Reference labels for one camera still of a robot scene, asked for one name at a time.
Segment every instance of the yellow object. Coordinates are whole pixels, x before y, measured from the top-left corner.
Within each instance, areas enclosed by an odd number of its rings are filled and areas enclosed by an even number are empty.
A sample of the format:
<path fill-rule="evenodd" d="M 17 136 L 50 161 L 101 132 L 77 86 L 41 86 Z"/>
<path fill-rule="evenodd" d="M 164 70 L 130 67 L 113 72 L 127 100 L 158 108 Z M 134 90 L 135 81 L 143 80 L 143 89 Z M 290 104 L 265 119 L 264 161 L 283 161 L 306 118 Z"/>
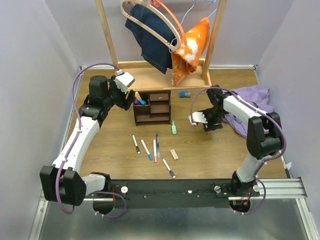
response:
<path fill-rule="evenodd" d="M 135 94 L 134 94 L 134 97 L 135 97 L 139 102 L 142 101 L 142 98 L 141 98 L 139 92 L 136 91 Z"/>
<path fill-rule="evenodd" d="M 171 53 L 172 85 L 178 86 L 191 73 L 197 70 L 199 60 L 206 49 L 210 37 L 209 18 L 203 18 L 186 34 L 187 44 L 181 44 Z"/>

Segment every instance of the blue object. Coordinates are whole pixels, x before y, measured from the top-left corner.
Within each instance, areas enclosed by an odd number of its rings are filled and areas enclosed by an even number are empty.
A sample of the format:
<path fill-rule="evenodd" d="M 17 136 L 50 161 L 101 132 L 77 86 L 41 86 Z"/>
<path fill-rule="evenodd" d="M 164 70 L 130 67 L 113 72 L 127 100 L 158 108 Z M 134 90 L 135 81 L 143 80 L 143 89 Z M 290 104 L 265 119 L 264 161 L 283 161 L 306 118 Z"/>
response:
<path fill-rule="evenodd" d="M 130 15 L 153 29 L 168 42 L 175 38 L 174 33 L 167 24 L 148 8 L 136 4 L 131 9 Z M 171 54 L 168 52 L 167 45 L 129 19 L 126 20 L 125 27 L 133 33 L 135 40 L 141 47 L 141 56 L 144 60 L 163 74 L 167 72 L 167 68 L 172 69 Z"/>
<path fill-rule="evenodd" d="M 146 104 L 147 104 L 145 100 L 139 101 L 138 99 L 135 99 L 135 100 L 134 100 L 134 103 L 135 103 L 136 105 L 146 105 Z"/>
<path fill-rule="evenodd" d="M 191 92 L 189 91 L 180 92 L 180 98 L 190 98 L 190 97 L 191 97 Z"/>

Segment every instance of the wooden table surface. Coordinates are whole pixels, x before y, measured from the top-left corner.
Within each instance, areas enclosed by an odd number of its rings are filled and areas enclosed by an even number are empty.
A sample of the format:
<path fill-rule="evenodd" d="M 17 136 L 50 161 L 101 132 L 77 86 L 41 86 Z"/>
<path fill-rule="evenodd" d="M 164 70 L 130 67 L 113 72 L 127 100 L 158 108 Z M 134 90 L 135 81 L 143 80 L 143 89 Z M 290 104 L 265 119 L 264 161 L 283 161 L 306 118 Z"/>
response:
<path fill-rule="evenodd" d="M 113 73 L 113 70 L 87 70 L 80 86 L 77 106 L 82 105 L 89 93 L 90 77 L 110 77 Z M 214 69 L 210 70 L 210 76 L 213 85 L 228 89 L 257 84 L 251 69 Z M 192 90 L 192 97 L 198 91 Z M 247 155 L 246 140 L 228 123 L 223 123 L 223 129 L 210 135 L 204 132 L 201 125 L 191 126 L 188 120 L 191 101 L 192 98 L 179 98 L 177 90 L 171 92 L 171 118 L 176 122 L 177 135 L 172 135 L 169 124 L 136 126 L 132 107 L 125 111 L 114 106 L 86 152 L 80 175 L 101 172 L 110 174 L 111 179 L 170 179 L 162 160 L 158 160 L 158 163 L 150 161 L 140 142 L 143 139 L 153 155 L 152 142 L 158 132 L 161 157 L 166 159 L 178 179 L 231 178 Z M 193 111 L 210 107 L 212 105 L 204 93 L 196 99 Z M 132 134 L 137 139 L 141 154 L 136 152 Z M 175 149 L 178 160 L 171 156 L 171 149 Z M 285 178 L 282 161 L 277 159 L 269 162 L 259 177 Z"/>

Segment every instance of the small drawer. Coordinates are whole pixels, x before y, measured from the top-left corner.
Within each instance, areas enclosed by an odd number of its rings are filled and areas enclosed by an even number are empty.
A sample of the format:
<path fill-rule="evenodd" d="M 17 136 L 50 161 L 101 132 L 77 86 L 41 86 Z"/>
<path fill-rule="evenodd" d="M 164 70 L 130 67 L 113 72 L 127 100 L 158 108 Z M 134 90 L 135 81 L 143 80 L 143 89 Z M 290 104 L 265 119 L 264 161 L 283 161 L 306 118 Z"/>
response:
<path fill-rule="evenodd" d="M 169 113 L 169 105 L 151 105 L 150 106 L 151 114 L 166 114 Z"/>
<path fill-rule="evenodd" d="M 150 93 L 150 102 L 162 102 L 169 100 L 168 93 Z"/>

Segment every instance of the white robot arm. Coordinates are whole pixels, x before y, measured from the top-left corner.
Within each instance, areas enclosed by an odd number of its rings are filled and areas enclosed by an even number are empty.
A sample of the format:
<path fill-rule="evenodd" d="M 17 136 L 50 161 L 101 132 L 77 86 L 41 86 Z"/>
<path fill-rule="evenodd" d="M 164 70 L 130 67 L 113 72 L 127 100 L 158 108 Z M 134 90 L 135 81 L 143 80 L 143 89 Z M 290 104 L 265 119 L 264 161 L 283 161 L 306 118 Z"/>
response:
<path fill-rule="evenodd" d="M 87 149 L 108 115 L 110 108 L 117 105 L 128 110 L 135 99 L 135 92 L 128 88 L 135 79 L 128 72 L 118 72 L 118 76 L 107 79 L 105 76 L 93 76 L 89 82 L 89 95 L 79 109 L 79 119 L 64 149 L 53 161 L 52 166 L 43 166 L 40 179 L 44 197 L 57 202 L 55 181 L 58 176 L 58 192 L 63 204 L 79 206 L 86 195 L 96 191 L 109 191 L 110 176 L 93 172 L 80 177 L 80 167 Z"/>
<path fill-rule="evenodd" d="M 232 175 L 233 190 L 243 194 L 253 184 L 262 166 L 284 147 L 280 117 L 275 112 L 267 113 L 252 106 L 235 92 L 223 92 L 219 86 L 206 92 L 214 107 L 193 112 L 192 117 L 189 116 L 192 125 L 202 123 L 205 132 L 221 129 L 222 116 L 229 113 L 248 125 L 248 154 Z"/>

